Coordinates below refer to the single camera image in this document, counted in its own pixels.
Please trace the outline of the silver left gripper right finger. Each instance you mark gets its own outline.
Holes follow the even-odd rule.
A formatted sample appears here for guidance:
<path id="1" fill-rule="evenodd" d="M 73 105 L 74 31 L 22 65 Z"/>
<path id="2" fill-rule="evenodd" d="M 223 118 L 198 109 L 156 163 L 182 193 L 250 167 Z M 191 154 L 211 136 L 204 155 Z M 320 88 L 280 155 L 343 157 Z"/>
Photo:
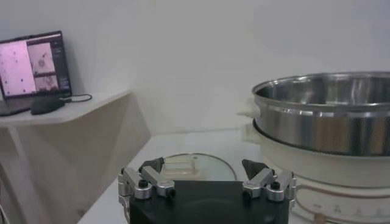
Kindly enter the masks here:
<path id="1" fill-rule="evenodd" d="M 267 200 L 281 203 L 287 201 L 289 210 L 296 205 L 297 178 L 290 170 L 282 170 L 276 173 L 274 169 L 265 163 L 259 163 L 243 159 L 241 164 L 244 167 L 247 181 L 243 182 L 243 195 L 249 201 L 266 197 Z"/>

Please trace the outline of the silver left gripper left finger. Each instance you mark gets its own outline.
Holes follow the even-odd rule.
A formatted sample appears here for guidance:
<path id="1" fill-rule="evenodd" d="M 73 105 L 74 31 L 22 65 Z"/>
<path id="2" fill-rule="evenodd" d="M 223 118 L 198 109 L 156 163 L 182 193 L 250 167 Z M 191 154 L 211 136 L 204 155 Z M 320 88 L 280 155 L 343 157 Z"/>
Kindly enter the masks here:
<path id="1" fill-rule="evenodd" d="M 138 170 L 126 167 L 119 171 L 118 201 L 122 205 L 127 222 L 131 219 L 131 199 L 148 200 L 152 197 L 153 189 L 158 196 L 175 197 L 175 182 L 160 173 L 164 164 L 165 159 L 160 157 L 145 161 Z"/>

